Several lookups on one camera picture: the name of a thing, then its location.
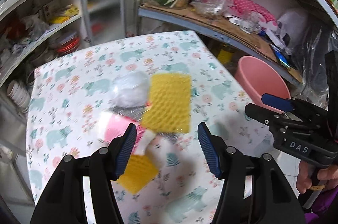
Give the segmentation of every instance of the red container lid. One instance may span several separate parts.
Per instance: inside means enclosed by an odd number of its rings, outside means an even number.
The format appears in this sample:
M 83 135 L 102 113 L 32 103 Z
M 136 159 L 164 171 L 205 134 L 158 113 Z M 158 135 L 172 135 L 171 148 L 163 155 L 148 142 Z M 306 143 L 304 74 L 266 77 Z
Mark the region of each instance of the red container lid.
M 58 53 L 66 52 L 76 47 L 79 43 L 80 43 L 80 37 L 73 38 L 70 41 L 68 41 L 66 44 L 64 44 L 62 47 L 57 49 L 56 52 Z

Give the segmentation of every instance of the red object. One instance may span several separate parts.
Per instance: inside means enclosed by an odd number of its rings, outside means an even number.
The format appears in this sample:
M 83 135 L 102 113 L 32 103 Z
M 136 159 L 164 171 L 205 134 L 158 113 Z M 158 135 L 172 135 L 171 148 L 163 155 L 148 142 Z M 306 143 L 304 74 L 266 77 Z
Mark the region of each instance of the red object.
M 60 55 L 66 55 L 69 53 L 74 52 L 77 50 L 77 48 L 80 45 L 80 37 L 76 37 L 65 43 L 63 46 L 61 46 L 59 49 L 56 50 L 56 52 Z
M 284 80 L 267 63 L 252 56 L 244 56 L 238 61 L 234 77 L 256 105 L 283 113 L 283 111 L 263 104 L 261 100 L 264 93 L 283 99 L 291 98 Z

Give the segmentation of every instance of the white patterned tablecloth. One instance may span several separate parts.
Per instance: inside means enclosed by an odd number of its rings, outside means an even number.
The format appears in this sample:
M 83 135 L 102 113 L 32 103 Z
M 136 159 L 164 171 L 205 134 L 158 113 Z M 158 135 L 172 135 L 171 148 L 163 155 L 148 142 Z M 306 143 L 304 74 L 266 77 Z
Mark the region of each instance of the white patterned tablecloth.
M 35 70 L 27 123 L 27 164 L 37 203 L 65 154 L 90 156 L 102 144 L 96 128 L 109 108 L 106 89 L 83 86 L 112 81 L 133 70 L 188 73 L 192 78 L 190 133 L 157 136 L 148 147 L 160 161 L 157 177 L 136 195 L 113 182 L 125 223 L 210 223 L 223 181 L 209 171 L 197 139 L 205 122 L 213 134 L 244 154 L 260 156 L 272 148 L 266 126 L 251 120 L 251 100 L 193 31 L 166 32 L 97 45 L 49 62 Z M 95 223 L 89 180 L 84 180 L 88 223 Z

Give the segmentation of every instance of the stack of bowls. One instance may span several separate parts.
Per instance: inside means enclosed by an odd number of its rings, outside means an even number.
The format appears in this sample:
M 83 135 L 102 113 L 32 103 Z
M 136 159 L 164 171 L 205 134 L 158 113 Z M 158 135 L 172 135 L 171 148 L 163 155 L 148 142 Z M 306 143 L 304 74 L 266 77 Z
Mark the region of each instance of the stack of bowls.
M 28 111 L 30 95 L 23 85 L 13 80 L 7 88 L 7 95 L 22 109 L 23 113 Z

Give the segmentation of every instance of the sponge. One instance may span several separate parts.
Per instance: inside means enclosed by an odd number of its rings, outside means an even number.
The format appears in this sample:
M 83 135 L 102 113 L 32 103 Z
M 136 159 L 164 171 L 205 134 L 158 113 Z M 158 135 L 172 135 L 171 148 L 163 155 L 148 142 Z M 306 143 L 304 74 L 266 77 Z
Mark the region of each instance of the sponge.
M 124 174 L 117 180 L 131 194 L 138 193 L 158 173 L 145 155 L 131 155 Z
M 189 132 L 190 75 L 155 74 L 151 77 L 150 109 L 142 117 L 142 126 L 154 132 Z

